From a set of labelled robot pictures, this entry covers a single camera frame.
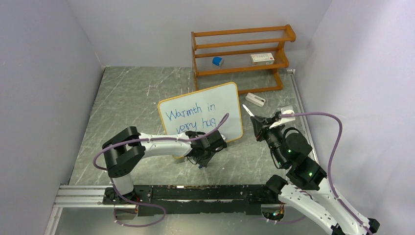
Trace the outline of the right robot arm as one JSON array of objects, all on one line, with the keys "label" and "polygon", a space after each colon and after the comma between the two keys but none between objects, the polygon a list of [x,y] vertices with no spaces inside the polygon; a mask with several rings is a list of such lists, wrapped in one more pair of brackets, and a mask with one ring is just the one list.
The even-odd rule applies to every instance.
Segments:
[{"label": "right robot arm", "polygon": [[312,146],[300,130],[285,128],[295,120],[292,110],[273,117],[250,115],[257,141],[266,141],[276,168],[286,177],[273,175],[264,186],[268,202],[280,201],[301,212],[329,235],[373,235],[380,223],[367,218],[335,190],[329,174],[308,155]]}]

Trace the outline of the yellow framed whiteboard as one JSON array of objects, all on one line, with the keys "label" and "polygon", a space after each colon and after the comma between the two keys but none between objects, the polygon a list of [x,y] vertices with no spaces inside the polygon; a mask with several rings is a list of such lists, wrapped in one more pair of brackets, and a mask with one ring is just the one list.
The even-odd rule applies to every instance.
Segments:
[{"label": "yellow framed whiteboard", "polygon": [[186,131],[207,133],[219,125],[225,114],[229,116],[219,127],[225,141],[240,139],[244,133],[238,88],[234,82],[162,100],[158,111],[167,135]]}]

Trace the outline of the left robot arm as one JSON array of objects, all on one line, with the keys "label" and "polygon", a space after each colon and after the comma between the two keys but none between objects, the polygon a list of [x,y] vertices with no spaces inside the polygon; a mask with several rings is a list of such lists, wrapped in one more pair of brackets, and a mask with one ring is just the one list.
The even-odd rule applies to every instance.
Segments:
[{"label": "left robot arm", "polygon": [[211,158],[225,148],[226,139],[217,128],[208,133],[186,131],[176,135],[150,135],[130,126],[103,144],[98,156],[104,156],[106,166],[103,170],[107,171],[114,187],[112,201],[141,204],[131,177],[131,171],[139,161],[171,155],[192,158],[200,167],[206,167]]}]

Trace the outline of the white blue whiteboard marker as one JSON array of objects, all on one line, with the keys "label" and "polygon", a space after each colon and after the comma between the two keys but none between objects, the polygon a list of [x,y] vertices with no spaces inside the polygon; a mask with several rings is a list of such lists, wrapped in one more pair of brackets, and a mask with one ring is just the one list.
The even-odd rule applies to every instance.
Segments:
[{"label": "white blue whiteboard marker", "polygon": [[245,104],[243,104],[242,107],[249,114],[249,116],[254,117],[254,114],[251,112],[251,110]]}]

